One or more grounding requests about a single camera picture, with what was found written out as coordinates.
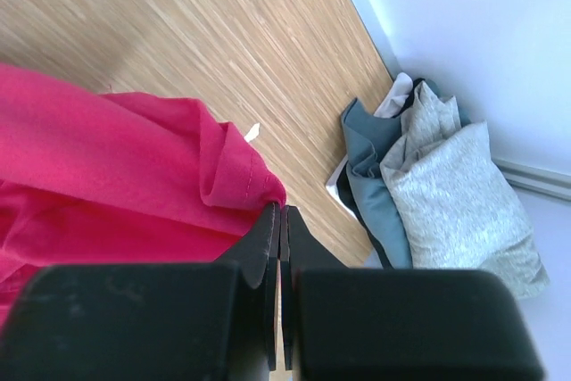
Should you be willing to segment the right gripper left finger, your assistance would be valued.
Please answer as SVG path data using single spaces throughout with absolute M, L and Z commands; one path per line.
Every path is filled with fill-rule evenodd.
M 273 203 L 208 263 L 41 269 L 2 327 L 2 379 L 268 379 L 279 232 Z

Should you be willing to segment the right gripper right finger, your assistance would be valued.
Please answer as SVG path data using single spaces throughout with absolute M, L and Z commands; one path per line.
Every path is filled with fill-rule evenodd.
M 344 266 L 283 209 L 285 367 L 297 380 L 541 380 L 508 288 L 472 269 Z

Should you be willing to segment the red t-shirt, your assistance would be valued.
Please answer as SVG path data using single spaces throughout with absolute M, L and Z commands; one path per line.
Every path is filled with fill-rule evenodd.
M 286 191 L 193 98 L 1 68 L 1 312 L 54 264 L 213 261 Z

